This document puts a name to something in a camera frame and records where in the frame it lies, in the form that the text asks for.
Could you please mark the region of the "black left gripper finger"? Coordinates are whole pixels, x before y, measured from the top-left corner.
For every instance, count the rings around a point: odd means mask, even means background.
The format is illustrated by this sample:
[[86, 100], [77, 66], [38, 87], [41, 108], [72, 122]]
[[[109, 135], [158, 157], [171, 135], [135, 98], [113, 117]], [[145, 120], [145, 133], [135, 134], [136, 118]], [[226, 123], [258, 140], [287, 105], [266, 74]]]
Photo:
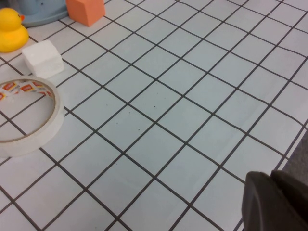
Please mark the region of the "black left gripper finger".
[[248, 172], [242, 220], [244, 231], [306, 231], [308, 186], [280, 170]]

